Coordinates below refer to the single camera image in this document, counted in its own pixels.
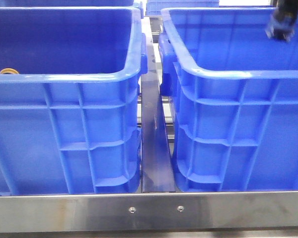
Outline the red push button tall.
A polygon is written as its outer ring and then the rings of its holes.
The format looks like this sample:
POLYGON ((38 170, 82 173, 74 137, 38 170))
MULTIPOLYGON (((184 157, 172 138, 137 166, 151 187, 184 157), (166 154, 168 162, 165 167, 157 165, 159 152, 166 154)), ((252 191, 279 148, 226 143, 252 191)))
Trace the red push button tall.
POLYGON ((294 35, 298 19, 298 0, 278 0, 266 26, 269 39, 289 42, 294 35))

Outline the blue bin with buttons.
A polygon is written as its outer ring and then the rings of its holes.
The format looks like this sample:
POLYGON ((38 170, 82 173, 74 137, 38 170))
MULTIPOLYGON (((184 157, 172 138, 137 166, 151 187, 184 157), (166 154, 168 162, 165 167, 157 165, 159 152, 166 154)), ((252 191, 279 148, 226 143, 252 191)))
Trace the blue bin with buttons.
POLYGON ((0 196, 133 193, 141 13, 0 7, 0 196))

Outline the dark metal divider bar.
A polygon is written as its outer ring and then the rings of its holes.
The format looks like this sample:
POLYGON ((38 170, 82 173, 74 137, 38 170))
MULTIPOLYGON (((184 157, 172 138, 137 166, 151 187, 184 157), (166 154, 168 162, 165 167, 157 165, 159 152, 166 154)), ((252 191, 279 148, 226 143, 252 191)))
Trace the dark metal divider bar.
POLYGON ((142 193, 175 192, 152 36, 146 36, 148 72, 141 76, 142 193))

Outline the blue target bin right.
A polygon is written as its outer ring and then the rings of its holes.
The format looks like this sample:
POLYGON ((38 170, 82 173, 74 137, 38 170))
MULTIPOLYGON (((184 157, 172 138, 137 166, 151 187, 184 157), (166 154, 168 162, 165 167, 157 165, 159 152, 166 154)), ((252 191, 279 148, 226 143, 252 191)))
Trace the blue target bin right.
POLYGON ((290 42, 272 40, 272 12, 161 10, 181 191, 298 190, 298 21, 290 42))

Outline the blue crates in background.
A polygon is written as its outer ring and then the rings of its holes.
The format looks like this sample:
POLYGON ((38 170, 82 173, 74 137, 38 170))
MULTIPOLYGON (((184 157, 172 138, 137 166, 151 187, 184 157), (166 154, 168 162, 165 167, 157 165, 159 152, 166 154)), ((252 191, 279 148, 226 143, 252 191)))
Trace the blue crates in background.
POLYGON ((148 0, 146 15, 161 15, 163 8, 172 7, 219 7, 219 0, 148 0))

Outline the blue bin behind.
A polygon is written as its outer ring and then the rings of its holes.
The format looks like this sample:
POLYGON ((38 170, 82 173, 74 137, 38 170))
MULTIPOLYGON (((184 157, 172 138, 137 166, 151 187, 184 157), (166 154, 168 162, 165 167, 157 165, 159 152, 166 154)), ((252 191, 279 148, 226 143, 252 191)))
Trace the blue bin behind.
POLYGON ((0 0, 0 7, 66 7, 66 6, 114 6, 133 7, 144 17, 143 3, 140 0, 0 0))

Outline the left rail screw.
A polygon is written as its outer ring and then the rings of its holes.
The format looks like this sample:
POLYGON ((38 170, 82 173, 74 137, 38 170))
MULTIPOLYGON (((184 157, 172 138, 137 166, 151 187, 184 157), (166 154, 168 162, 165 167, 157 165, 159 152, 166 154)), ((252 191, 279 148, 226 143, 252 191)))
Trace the left rail screw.
POLYGON ((132 213, 132 214, 134 214, 136 212, 135 207, 130 207, 129 208, 129 212, 132 213))

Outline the rail screw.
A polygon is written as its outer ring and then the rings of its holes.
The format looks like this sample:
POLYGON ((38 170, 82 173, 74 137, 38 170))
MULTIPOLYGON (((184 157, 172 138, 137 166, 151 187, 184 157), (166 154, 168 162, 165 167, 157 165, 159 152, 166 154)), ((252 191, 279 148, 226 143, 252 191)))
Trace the rail screw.
POLYGON ((178 212, 183 212, 184 211, 184 206, 182 206, 182 205, 177 206, 177 211, 178 212))
POLYGON ((129 208, 129 212, 132 213, 132 214, 134 214, 136 212, 135 207, 130 207, 129 208))

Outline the right rail screw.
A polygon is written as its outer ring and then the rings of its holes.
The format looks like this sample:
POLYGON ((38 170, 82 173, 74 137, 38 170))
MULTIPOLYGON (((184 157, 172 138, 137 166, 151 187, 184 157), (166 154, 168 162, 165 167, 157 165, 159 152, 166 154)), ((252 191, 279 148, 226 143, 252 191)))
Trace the right rail screw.
POLYGON ((177 211, 178 212, 183 212, 184 211, 184 206, 182 206, 182 205, 177 206, 177 211))

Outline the stainless steel front rail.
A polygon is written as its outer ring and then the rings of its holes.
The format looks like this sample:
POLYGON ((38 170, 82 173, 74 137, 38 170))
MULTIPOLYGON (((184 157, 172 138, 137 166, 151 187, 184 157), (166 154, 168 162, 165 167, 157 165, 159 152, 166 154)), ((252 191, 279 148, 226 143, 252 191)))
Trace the stainless steel front rail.
POLYGON ((0 233, 287 227, 298 191, 0 196, 0 233))

